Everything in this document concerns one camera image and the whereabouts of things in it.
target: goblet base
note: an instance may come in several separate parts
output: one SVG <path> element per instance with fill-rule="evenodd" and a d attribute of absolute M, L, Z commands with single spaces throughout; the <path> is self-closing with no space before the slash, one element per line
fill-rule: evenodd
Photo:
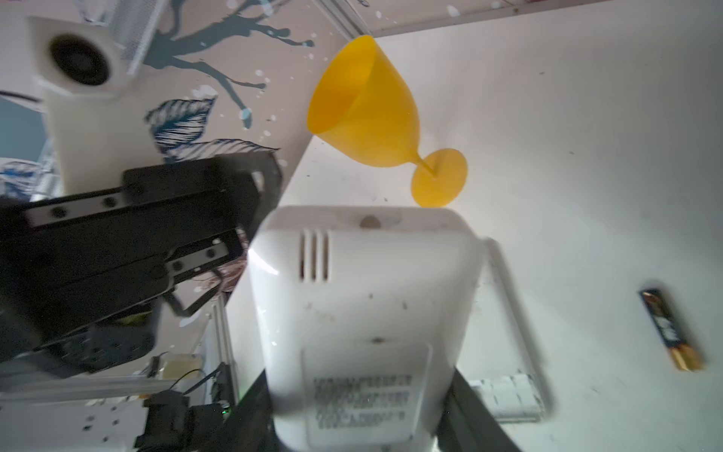
<path fill-rule="evenodd" d="M 411 179 L 411 194 L 422 207 L 444 207 L 464 188 L 467 160 L 458 150 L 446 148 L 429 154 L 424 162 L 434 174 L 420 161 Z"/>

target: yellow plastic goblet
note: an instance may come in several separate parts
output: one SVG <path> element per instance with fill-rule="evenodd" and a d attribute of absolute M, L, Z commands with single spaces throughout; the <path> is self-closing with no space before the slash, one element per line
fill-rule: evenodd
<path fill-rule="evenodd" d="M 371 36 L 351 41 L 331 61 L 314 91 L 307 126 L 364 165 L 417 165 L 411 192 L 422 207 L 449 204 L 467 179 L 467 161 L 456 149 L 419 156 L 414 98 Z"/>

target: white speaker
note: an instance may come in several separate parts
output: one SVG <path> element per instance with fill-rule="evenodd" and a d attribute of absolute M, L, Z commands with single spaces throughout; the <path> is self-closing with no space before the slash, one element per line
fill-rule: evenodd
<path fill-rule="evenodd" d="M 108 30 L 42 17 L 28 25 L 65 194 L 117 187 L 126 169 L 160 165 L 146 108 Z"/>

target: goblet stem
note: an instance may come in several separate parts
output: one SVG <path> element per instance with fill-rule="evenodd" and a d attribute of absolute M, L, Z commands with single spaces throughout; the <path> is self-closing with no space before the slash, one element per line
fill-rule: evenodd
<path fill-rule="evenodd" d="M 432 177 L 432 179 L 437 178 L 437 175 L 435 174 L 435 170 L 433 170 L 431 166 L 427 165 L 427 162 L 425 162 L 421 158 L 419 158 L 415 163 L 419 168 L 423 168 L 427 173 L 429 173 L 429 175 Z"/>

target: wire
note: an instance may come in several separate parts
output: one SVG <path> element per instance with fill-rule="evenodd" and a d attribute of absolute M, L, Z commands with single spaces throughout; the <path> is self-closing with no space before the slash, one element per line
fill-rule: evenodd
<path fill-rule="evenodd" d="M 31 95 L 25 95 L 20 93 L 13 93 L 12 91 L 3 91 L 0 90 L 0 95 L 7 97 L 7 98 L 16 98 L 16 99 L 22 99 L 24 101 L 33 102 L 33 103 L 40 103 L 41 100 L 38 98 L 34 98 Z"/>
<path fill-rule="evenodd" d="M 201 379 L 198 383 L 196 383 L 195 385 L 193 385 L 193 386 L 191 386 L 190 388 L 186 389 L 185 392 L 183 393 L 183 395 L 186 396 L 186 395 L 190 394 L 191 392 L 195 391 L 195 390 L 198 389 L 203 383 L 206 383 L 209 378 L 215 377 L 215 375 L 216 375 L 217 373 L 218 373 L 218 368 L 216 368 L 216 370 L 214 370 L 214 371 L 211 372 L 210 374 L 206 375 L 204 378 L 202 378 L 202 379 Z"/>
<path fill-rule="evenodd" d="M 170 391 L 171 389 L 173 389 L 174 386 L 177 385 L 177 384 L 179 384 L 179 381 L 183 380 L 186 375 L 188 375 L 189 373 L 193 373 L 193 372 L 201 372 L 201 373 L 204 375 L 204 377 L 206 376 L 206 372 L 203 372 L 203 369 L 193 369 L 193 370 L 189 370 L 188 372 L 186 372 L 186 373 L 184 373 L 183 375 L 181 375 L 181 377 L 180 377 L 178 380 L 174 381 L 174 384 L 172 384 L 171 387 L 168 388 L 168 390 Z"/>

